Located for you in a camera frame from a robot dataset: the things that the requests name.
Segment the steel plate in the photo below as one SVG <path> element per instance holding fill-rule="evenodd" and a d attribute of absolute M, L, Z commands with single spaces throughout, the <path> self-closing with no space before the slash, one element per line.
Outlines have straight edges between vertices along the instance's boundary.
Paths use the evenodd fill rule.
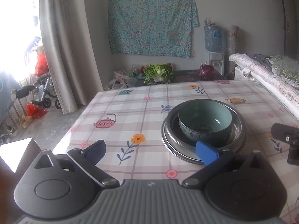
<path fill-rule="evenodd" d="M 203 165 L 202 160 L 196 155 L 195 144 L 183 133 L 179 126 L 178 116 L 170 121 L 164 121 L 162 125 L 162 141 L 166 148 L 176 157 L 192 164 Z M 247 143 L 247 128 L 236 120 L 232 125 L 229 140 L 219 150 L 230 149 L 236 153 L 241 152 Z"/>

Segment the teal ceramic bowl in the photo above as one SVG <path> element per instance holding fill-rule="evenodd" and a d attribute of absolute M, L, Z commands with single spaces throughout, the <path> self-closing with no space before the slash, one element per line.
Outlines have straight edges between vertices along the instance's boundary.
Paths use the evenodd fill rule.
<path fill-rule="evenodd" d="M 178 112 L 179 126 L 193 143 L 202 142 L 216 148 L 226 145 L 232 132 L 232 113 L 214 100 L 187 101 Z"/>

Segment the steel bowl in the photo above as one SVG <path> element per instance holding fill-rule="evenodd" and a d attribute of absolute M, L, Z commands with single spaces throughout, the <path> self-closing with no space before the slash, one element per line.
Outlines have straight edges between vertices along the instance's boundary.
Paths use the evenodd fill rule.
<path fill-rule="evenodd" d="M 190 100 L 175 106 L 161 129 L 165 142 L 194 150 L 197 142 L 238 151 L 246 141 L 246 126 L 230 105 L 209 99 Z"/>

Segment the plaid floral tablecloth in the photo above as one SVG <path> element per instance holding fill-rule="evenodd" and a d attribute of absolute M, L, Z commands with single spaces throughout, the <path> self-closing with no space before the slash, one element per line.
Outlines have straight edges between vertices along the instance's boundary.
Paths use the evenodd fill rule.
<path fill-rule="evenodd" d="M 247 129 L 243 154 L 258 150 L 272 164 L 287 190 L 281 218 L 298 223 L 298 167 L 287 163 L 289 145 L 271 135 L 274 123 L 298 127 L 298 121 L 253 80 L 159 84 L 98 93 L 53 152 L 64 154 L 104 140 L 107 151 L 98 166 L 119 181 L 182 181 L 201 166 L 170 153 L 162 142 L 161 127 L 171 109 L 193 99 L 221 101 L 242 114 Z"/>

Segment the green floral pillow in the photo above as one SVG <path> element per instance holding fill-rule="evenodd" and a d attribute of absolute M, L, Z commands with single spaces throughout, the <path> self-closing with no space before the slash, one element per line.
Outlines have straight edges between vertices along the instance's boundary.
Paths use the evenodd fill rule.
<path fill-rule="evenodd" d="M 270 62 L 272 72 L 298 90 L 298 62 L 282 55 L 272 57 Z"/>

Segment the red plastic bag on floor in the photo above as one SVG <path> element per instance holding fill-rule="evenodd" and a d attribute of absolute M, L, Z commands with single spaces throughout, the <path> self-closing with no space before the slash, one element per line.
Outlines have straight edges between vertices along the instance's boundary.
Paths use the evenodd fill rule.
<path fill-rule="evenodd" d="M 33 119 L 37 119 L 45 116 L 48 111 L 42 108 L 39 108 L 31 103 L 26 104 L 27 115 L 32 117 Z"/>

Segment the white quilted blanket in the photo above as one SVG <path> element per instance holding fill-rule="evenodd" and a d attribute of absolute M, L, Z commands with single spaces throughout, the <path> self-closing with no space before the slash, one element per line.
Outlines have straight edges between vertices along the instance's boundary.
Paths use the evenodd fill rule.
<path fill-rule="evenodd" d="M 276 76 L 261 63 L 253 60 L 246 54 L 233 54 L 229 60 L 236 64 L 236 75 L 245 79 L 242 70 L 249 70 L 249 78 L 253 78 L 275 96 L 289 112 L 298 118 L 298 88 L 293 86 L 289 79 Z"/>

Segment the red onion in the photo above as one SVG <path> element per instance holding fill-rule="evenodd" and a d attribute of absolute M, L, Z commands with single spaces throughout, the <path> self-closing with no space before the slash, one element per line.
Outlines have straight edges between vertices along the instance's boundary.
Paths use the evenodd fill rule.
<path fill-rule="evenodd" d="M 214 68 L 211 65 L 202 64 L 198 74 L 202 80 L 212 80 L 214 77 Z"/>

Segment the dark low table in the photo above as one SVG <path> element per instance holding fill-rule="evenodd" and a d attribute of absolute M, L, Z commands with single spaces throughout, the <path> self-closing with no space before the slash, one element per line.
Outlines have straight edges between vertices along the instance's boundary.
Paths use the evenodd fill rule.
<path fill-rule="evenodd" d="M 153 79 L 149 83 L 144 83 L 144 76 L 145 74 L 142 74 L 142 77 L 139 78 L 135 84 L 135 87 L 140 86 L 146 86 L 146 85 L 156 85 L 156 84 L 164 84 L 164 82 L 156 83 Z M 214 74 L 210 80 L 227 80 L 228 78 L 226 76 L 222 76 L 218 71 L 214 71 Z M 173 71 L 173 78 L 171 83 L 190 83 L 190 82 L 197 82 L 197 81 L 208 81 L 208 79 L 203 79 L 199 76 L 198 70 L 178 70 Z"/>

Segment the white water dispenser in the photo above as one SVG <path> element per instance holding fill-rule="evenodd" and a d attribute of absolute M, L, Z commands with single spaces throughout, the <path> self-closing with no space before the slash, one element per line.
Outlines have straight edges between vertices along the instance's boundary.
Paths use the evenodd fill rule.
<path fill-rule="evenodd" d="M 224 53 L 208 52 L 208 63 L 224 76 Z"/>

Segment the green leafy cabbage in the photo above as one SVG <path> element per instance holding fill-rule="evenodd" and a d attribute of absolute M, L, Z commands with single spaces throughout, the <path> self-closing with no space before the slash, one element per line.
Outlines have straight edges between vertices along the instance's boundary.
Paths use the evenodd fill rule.
<path fill-rule="evenodd" d="M 172 68 L 167 64 L 149 65 L 144 70 L 144 83 L 149 83 L 151 79 L 156 83 L 170 83 L 173 78 Z"/>

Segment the orange bag on wheelchair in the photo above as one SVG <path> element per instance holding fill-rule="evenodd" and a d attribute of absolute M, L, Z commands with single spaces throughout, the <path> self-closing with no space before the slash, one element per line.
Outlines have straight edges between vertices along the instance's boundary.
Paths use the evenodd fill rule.
<path fill-rule="evenodd" d="M 38 60 L 36 62 L 34 74 L 35 76 L 42 76 L 49 72 L 47 59 L 42 47 L 38 47 L 36 52 L 38 55 Z"/>

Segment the rolled floral mat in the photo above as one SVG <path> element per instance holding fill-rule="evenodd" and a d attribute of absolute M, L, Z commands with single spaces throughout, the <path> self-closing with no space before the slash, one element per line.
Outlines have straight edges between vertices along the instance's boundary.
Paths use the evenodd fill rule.
<path fill-rule="evenodd" d="M 229 57 L 238 53 L 238 26 L 231 25 L 227 32 L 226 39 L 226 53 L 228 57 L 227 72 L 230 77 L 233 77 L 235 72 L 235 63 L 232 62 Z"/>

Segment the beige curtain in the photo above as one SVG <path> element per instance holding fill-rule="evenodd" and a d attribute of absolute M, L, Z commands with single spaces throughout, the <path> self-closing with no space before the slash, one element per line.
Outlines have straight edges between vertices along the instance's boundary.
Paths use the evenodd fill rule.
<path fill-rule="evenodd" d="M 63 114 L 103 90 L 84 0 L 40 0 L 43 48 Z"/>

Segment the blue water jug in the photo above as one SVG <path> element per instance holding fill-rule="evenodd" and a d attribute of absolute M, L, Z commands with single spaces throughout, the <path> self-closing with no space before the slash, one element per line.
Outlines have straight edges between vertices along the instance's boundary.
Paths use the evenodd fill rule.
<path fill-rule="evenodd" d="M 215 23 L 208 23 L 204 26 L 205 50 L 213 53 L 223 52 L 222 29 Z"/>

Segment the teal floral wall cloth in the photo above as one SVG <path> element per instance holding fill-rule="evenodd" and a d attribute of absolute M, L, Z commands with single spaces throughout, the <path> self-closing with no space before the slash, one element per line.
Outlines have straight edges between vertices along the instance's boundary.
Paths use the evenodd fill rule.
<path fill-rule="evenodd" d="M 113 54 L 189 58 L 198 26 L 195 0 L 108 0 Z"/>

